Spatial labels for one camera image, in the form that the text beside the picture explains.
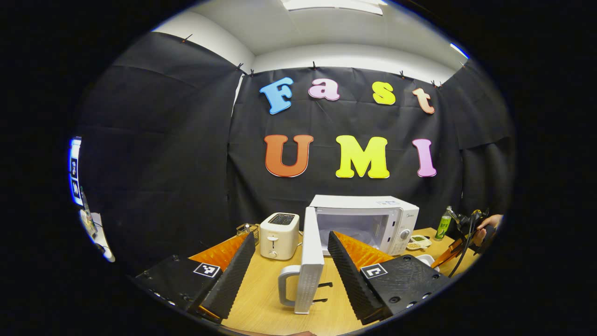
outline colorful foam letter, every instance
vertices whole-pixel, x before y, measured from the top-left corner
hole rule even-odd
[[[386,169],[387,140],[379,136],[369,139],[365,151],[352,135],[341,135],[336,138],[340,144],[340,169],[336,170],[339,178],[351,178],[355,172],[350,168],[350,162],[355,165],[360,177],[365,175],[369,162],[371,169],[367,173],[372,179],[387,179],[390,172]]]
[[[292,83],[294,83],[292,78],[284,77],[281,80],[268,84],[259,90],[259,92],[265,93],[265,96],[269,100],[269,105],[271,106],[269,109],[269,114],[276,114],[290,107],[291,103],[287,100],[284,100],[282,96],[285,96],[286,98],[293,96],[293,92],[288,87],[288,85]]]
[[[427,102],[427,100],[431,99],[431,97],[425,93],[422,88],[415,89],[413,94],[417,96],[418,104],[421,106],[423,111],[425,111],[425,113],[433,114],[435,112],[435,108],[433,108],[433,106],[429,106],[429,102]]]
[[[396,102],[396,96],[392,93],[394,88],[390,83],[374,82],[371,88],[373,89],[373,99],[375,99],[376,103],[391,105]]]
[[[309,89],[309,96],[313,98],[326,98],[327,100],[338,100],[338,83],[328,78],[318,78],[311,83],[316,86],[311,86]]]
[[[268,135],[263,139],[267,148],[265,151],[265,167],[275,176],[293,178],[301,175],[309,163],[309,144],[313,142],[311,135],[295,135],[297,143],[297,161],[292,166],[282,163],[282,147],[288,141],[284,135]]]
[[[431,162],[431,151],[429,151],[431,141],[427,139],[414,139],[413,145],[417,147],[418,152],[418,162],[420,168],[417,172],[417,175],[421,176],[422,178],[430,178],[431,176],[435,176],[438,171],[433,168],[433,163]]]

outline white toaster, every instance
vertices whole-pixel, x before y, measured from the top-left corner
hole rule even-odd
[[[299,243],[299,216],[276,212],[259,225],[259,248],[266,258],[288,260]]]

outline ceiling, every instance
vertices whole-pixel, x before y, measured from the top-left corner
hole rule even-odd
[[[338,8],[288,11],[281,0],[211,0],[192,7],[256,56],[301,45],[350,43],[421,55],[451,69],[466,58],[422,19],[387,1],[383,15]]]

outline microwave knob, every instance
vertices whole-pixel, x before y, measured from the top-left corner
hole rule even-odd
[[[409,234],[410,234],[410,230],[404,230],[404,231],[400,232],[400,239],[406,239]]]

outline blue letter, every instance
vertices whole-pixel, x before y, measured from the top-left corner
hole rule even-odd
[[[276,114],[290,107],[290,102],[284,100],[282,96],[285,96],[287,98],[293,96],[293,92],[290,91],[290,88],[287,86],[292,83],[294,83],[292,78],[284,77],[281,80],[266,85],[262,87],[261,90],[259,90],[259,92],[265,93],[265,96],[269,100],[269,105],[272,106],[272,108],[269,109],[269,114]]]

